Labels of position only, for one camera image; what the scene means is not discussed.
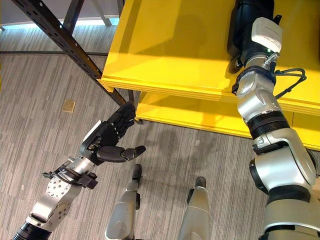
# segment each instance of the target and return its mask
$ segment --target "yellow table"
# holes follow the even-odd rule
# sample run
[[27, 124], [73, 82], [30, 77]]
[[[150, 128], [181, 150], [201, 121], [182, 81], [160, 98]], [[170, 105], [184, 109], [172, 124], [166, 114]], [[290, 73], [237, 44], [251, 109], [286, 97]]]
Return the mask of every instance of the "yellow table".
[[[138, 118], [248, 137], [231, 94], [237, 76], [228, 73], [234, 4], [234, 0], [127, 0], [99, 81], [107, 90], [144, 91]], [[320, 149], [319, 9], [317, 0], [276, 0], [274, 11], [283, 15], [277, 69], [301, 67], [307, 75], [279, 103], [313, 149]], [[275, 94], [296, 80], [278, 77]], [[310, 126], [305, 117], [296, 120], [296, 114], [312, 116], [315, 124]]]

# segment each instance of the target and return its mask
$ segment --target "black rubber sleeve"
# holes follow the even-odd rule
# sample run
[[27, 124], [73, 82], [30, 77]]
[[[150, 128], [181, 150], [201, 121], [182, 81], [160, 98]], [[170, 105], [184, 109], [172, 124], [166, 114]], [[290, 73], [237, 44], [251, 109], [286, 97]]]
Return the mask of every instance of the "black rubber sleeve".
[[47, 240], [51, 232], [25, 222], [12, 240]]

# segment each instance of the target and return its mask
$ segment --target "metal post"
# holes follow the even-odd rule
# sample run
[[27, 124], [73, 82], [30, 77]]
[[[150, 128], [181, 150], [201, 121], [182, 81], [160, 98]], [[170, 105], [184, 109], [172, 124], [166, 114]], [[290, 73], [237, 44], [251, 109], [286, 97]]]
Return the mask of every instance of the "metal post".
[[74, 32], [76, 22], [78, 20], [82, 5], [85, 0], [71, 0], [68, 12], [65, 15], [63, 26], [72, 35]]
[[41, 0], [12, 0], [35, 24], [41, 28], [70, 58], [93, 79], [119, 106], [126, 103], [114, 89], [108, 92], [97, 79], [102, 77], [101, 70], [86, 54], [68, 30]]
[[117, 0], [117, 2], [118, 2], [118, 12], [119, 12], [119, 18], [120, 18], [122, 10], [124, 9], [124, 6], [125, 6], [125, 0]]
[[100, 18], [104, 22], [104, 25], [106, 25], [107, 27], [112, 26], [111, 21], [109, 20], [109, 18], [105, 18], [104, 11], [102, 10], [98, 0], [92, 0], [92, 3], [95, 6], [95, 9], [98, 12]]

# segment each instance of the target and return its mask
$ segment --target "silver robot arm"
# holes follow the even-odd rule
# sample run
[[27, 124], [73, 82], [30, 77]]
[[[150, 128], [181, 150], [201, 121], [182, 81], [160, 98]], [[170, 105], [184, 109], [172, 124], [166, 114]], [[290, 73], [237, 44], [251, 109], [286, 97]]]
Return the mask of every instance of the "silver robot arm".
[[[274, 96], [276, 76], [299, 76], [300, 68], [275, 71], [280, 56], [281, 16], [273, 19], [273, 1], [237, 1], [233, 43], [239, 50], [237, 66], [245, 70], [232, 92], [238, 112], [253, 138], [255, 159], [249, 164], [257, 188], [269, 195], [264, 213], [264, 235], [260, 240], [317, 240], [320, 236], [320, 202], [313, 196], [317, 163], [290, 128]], [[300, 71], [302, 74], [288, 74]]]
[[47, 240], [67, 215], [82, 188], [97, 185], [94, 168], [104, 162], [122, 163], [141, 155], [146, 148], [124, 149], [116, 146], [134, 124], [135, 108], [128, 102], [107, 121], [99, 121], [85, 136], [78, 156], [69, 157], [54, 172], [43, 173], [50, 182], [44, 195], [33, 206], [24, 225], [13, 240]]

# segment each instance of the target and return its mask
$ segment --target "black cable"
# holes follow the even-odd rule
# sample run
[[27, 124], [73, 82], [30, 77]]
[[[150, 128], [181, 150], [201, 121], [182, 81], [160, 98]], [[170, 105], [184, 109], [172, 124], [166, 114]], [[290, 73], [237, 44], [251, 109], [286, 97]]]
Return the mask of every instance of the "black cable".
[[275, 76], [300, 77], [299, 80], [296, 81], [296, 83], [292, 84], [290, 87], [288, 87], [287, 89], [285, 89], [284, 91], [282, 91], [278, 95], [276, 95], [275, 96], [276, 99], [281, 98], [286, 93], [290, 93], [295, 86], [297, 86], [298, 84], [302, 83], [304, 80], [307, 79], [306, 71], [303, 68], [291, 68], [291, 69], [287, 69], [287, 70], [283, 70], [283, 71], [277, 70], [277, 71], [274, 72], [274, 75]]
[[[0, 54], [67, 54], [65, 51], [0, 51]], [[108, 56], [108, 52], [86, 52], [92, 56]]]

